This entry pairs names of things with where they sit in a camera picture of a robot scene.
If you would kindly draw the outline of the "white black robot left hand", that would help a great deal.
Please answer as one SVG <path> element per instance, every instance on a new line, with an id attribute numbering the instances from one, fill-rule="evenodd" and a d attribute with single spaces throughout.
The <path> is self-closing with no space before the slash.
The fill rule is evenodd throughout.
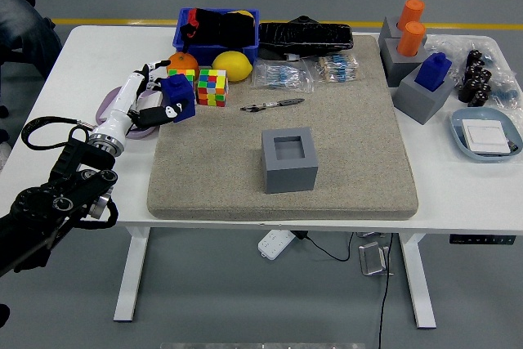
<path id="1" fill-rule="evenodd" d="M 116 97 L 109 117 L 104 123 L 96 127 L 90 140 L 109 139 L 109 141 L 123 144 L 126 135 L 133 124 L 139 128 L 150 128 L 169 123 L 174 120 L 189 104 L 187 99 L 182 99 L 176 104 L 157 106 L 154 108 L 136 110 L 138 96 L 147 88 L 154 86 L 151 73 L 158 67 L 167 66 L 169 60 L 145 64 L 141 70 L 136 70 L 128 77 Z"/>

